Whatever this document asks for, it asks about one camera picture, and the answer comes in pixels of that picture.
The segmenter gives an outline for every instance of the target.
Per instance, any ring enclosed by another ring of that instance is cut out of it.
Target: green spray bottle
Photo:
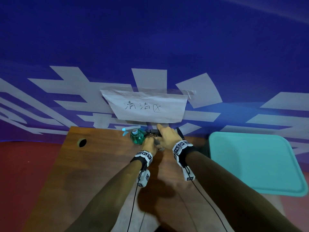
[[[137,145],[143,144],[143,141],[145,140],[146,132],[141,130],[140,126],[125,127],[125,128],[122,128],[122,131],[124,131],[122,136],[129,133],[128,131],[131,131],[130,132],[130,138],[131,138],[132,142],[134,144],[137,144]]]

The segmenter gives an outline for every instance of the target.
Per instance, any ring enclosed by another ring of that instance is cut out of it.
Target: teal plastic lid
[[[259,193],[304,196],[308,185],[289,142],[281,136],[214,132],[211,159]]]

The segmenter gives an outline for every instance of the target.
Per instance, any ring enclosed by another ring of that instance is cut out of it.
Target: spray nozzle
[[[137,129],[140,129],[141,127],[138,125],[138,126],[130,126],[130,127],[125,127],[125,128],[122,128],[122,131],[124,131],[124,133],[123,133],[123,135],[122,136],[124,136],[124,135],[126,135],[127,133],[129,133],[128,131],[129,130],[133,130],[133,132],[134,132],[134,130],[136,130],[137,131]]]

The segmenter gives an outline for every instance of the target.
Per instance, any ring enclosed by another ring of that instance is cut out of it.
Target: trigger sprayer
[[[141,130],[140,126],[125,127],[125,128],[122,128],[122,131],[124,131],[122,136],[125,136],[127,133],[129,133],[128,131],[131,131],[130,138],[132,142],[137,145],[143,144],[146,133],[143,130]]]

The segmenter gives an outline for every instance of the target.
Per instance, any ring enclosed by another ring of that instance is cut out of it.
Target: forearm
[[[141,162],[135,160],[118,172],[90,201],[66,232],[110,231],[140,170]]]
[[[262,195],[213,160],[191,152],[186,163],[235,232],[300,231]]]

